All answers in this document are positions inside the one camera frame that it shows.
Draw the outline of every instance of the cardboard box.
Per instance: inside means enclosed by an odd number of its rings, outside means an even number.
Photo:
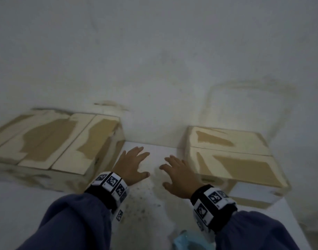
[[[118,117],[36,112],[27,127],[0,145],[0,179],[82,193],[99,172],[111,170],[124,142]]]
[[[266,209],[291,189],[259,133],[189,127],[186,160],[240,205]]]

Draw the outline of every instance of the white tabletop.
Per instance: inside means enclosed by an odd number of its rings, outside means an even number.
[[[164,157],[172,154],[182,158],[183,151],[133,142],[126,142],[123,150],[128,151],[135,146],[144,146],[144,151],[151,153],[140,165],[140,171],[149,171],[151,176],[131,187],[129,196],[123,202],[125,214],[121,225],[112,235],[111,248],[168,250],[180,231],[199,230],[193,219],[190,201],[171,195],[161,185],[169,181],[168,175],[158,168],[165,163]],[[61,192],[0,182],[0,250],[15,249],[34,233],[48,206],[63,195]],[[301,250],[311,249],[284,198],[268,210],[245,206],[238,208],[259,211],[279,220]]]

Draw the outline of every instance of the purple sleeve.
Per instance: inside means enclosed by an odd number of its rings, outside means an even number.
[[[217,250],[298,250],[282,223],[262,213],[240,211],[216,236]]]
[[[84,193],[56,200],[39,229],[18,250],[108,250],[110,211],[95,196]]]

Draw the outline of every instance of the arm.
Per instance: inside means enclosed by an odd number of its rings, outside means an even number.
[[[235,202],[223,191],[204,185],[185,161],[174,156],[160,166],[168,173],[172,184],[164,188],[173,195],[190,199],[195,220],[205,237],[216,242],[216,248],[235,249],[298,249],[285,227],[259,212],[239,211]]]
[[[118,216],[128,186],[150,176],[138,172],[138,166],[150,153],[138,155],[143,147],[122,152],[112,172],[103,172],[89,185],[85,193],[61,197],[48,208],[39,229],[18,250],[108,250],[111,219]],[[118,182],[111,189],[104,184],[114,176]]]

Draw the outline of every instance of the sleeve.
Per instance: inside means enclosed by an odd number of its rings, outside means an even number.
[[[238,212],[219,188],[205,185],[190,200],[197,225],[217,250],[299,249],[282,223],[259,212]]]
[[[67,195],[48,208],[39,229],[18,250],[109,249],[110,216],[91,194]]]

